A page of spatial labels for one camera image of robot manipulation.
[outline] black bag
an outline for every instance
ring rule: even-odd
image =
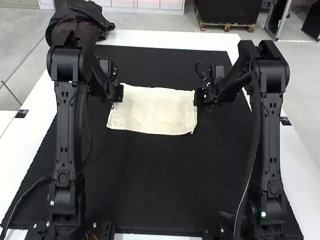
[[[106,39],[106,34],[116,28],[102,15],[102,7],[93,1],[55,0],[55,14],[50,19],[45,31],[45,39],[52,45],[55,35],[60,29],[91,30],[97,28],[97,41]]]

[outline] black box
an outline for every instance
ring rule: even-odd
[[[195,0],[204,23],[255,24],[263,0]]]

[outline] wooden pallet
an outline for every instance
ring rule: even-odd
[[[238,24],[238,23],[212,23],[212,22],[203,22],[200,17],[200,13],[197,9],[197,6],[194,5],[194,11],[196,20],[199,24],[200,31],[205,31],[208,26],[223,26],[225,32],[229,32],[231,27],[246,27],[249,33],[255,31],[255,24]]]

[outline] cloth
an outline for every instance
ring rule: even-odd
[[[106,39],[108,31],[116,28],[113,22],[109,22],[103,16],[102,7],[93,1],[55,0],[54,5],[55,13],[45,31],[45,39],[49,46],[52,45],[60,29],[70,29],[75,32],[76,30],[90,30],[95,26],[99,30],[97,41],[102,41]]]
[[[108,128],[160,135],[193,133],[197,125],[195,91],[123,86],[123,102],[113,104]]]

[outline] cabinet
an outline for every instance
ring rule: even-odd
[[[160,0],[160,9],[182,11],[183,3],[183,0]]]
[[[0,0],[38,1],[40,9],[54,9],[53,0]],[[103,12],[183,15],[185,0],[93,0]]]
[[[111,0],[94,0],[101,7],[111,7]]]
[[[0,0],[0,7],[38,9],[37,0]]]
[[[134,8],[135,0],[111,0],[111,6],[114,8]]]
[[[160,0],[137,0],[140,9],[160,9]]]

